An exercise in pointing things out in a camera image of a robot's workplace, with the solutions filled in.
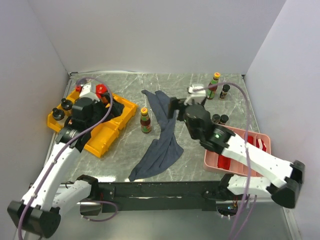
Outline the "black cap salt grinder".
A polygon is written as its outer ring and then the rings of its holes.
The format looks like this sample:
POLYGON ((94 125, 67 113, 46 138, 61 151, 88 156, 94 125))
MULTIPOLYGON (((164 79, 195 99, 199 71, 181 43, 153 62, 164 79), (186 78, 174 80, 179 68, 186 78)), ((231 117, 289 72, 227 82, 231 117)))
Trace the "black cap salt grinder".
POLYGON ((73 102, 69 99, 66 98, 62 98, 61 99, 61 107, 64 111, 66 112, 70 112, 72 110, 73 107, 73 102))

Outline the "red lid sauce jar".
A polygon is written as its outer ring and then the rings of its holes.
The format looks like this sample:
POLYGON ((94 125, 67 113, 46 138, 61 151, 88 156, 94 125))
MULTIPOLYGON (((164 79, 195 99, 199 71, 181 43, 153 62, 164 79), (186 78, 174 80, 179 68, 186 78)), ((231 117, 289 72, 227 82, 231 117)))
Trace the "red lid sauce jar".
POLYGON ((101 102, 105 105, 110 103, 110 95, 108 93, 107 87, 104 84, 96 85, 95 93, 101 102))

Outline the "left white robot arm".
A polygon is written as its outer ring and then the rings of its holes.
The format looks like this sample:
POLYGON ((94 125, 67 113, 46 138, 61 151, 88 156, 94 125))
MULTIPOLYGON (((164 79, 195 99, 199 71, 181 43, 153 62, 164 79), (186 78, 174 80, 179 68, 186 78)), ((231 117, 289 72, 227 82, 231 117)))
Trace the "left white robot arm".
POLYGON ((65 192, 56 193, 68 168, 92 138, 92 130, 121 116, 123 108, 114 98, 105 103, 100 99, 80 97, 72 104, 71 115, 62 116, 63 126, 47 163, 21 200, 12 201, 7 207, 20 240, 23 232, 50 238, 58 229, 62 216, 78 202, 101 201, 99 181, 88 175, 78 177, 65 192))

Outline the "red label sauce bottle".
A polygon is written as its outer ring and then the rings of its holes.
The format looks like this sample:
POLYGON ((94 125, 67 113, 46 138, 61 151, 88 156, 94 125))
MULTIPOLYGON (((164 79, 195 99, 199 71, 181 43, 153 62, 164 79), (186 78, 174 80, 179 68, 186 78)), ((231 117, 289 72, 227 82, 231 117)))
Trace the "red label sauce bottle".
POLYGON ((148 109, 146 107, 143 107, 140 110, 140 126, 141 131, 145 134, 149 133, 152 130, 151 119, 149 116, 148 109))

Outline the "green label sauce bottle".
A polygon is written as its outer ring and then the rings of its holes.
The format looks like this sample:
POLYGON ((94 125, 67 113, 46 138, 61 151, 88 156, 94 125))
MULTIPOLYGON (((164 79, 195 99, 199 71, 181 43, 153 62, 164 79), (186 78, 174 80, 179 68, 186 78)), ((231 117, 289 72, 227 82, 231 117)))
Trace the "green label sauce bottle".
POLYGON ((219 72, 215 72, 213 74, 212 80, 210 81, 208 85, 208 89, 206 90, 206 98, 208 100, 212 100, 216 94, 217 91, 217 84, 219 83, 221 74, 219 72))

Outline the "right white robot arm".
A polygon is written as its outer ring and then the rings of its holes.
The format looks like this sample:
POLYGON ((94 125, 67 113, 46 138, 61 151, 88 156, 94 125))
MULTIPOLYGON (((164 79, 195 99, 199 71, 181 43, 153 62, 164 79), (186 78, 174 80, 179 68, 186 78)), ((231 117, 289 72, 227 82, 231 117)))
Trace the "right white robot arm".
POLYGON ((242 136, 231 129, 214 124, 210 113, 200 103, 185 104, 185 99, 172 97, 168 105, 171 119, 179 111, 177 120, 185 122, 190 137, 210 152, 235 160, 259 177, 227 173, 219 184, 220 196, 231 199, 234 195, 270 197, 276 204, 293 209, 296 207, 304 183, 305 164, 275 157, 262 149, 246 143, 242 136))

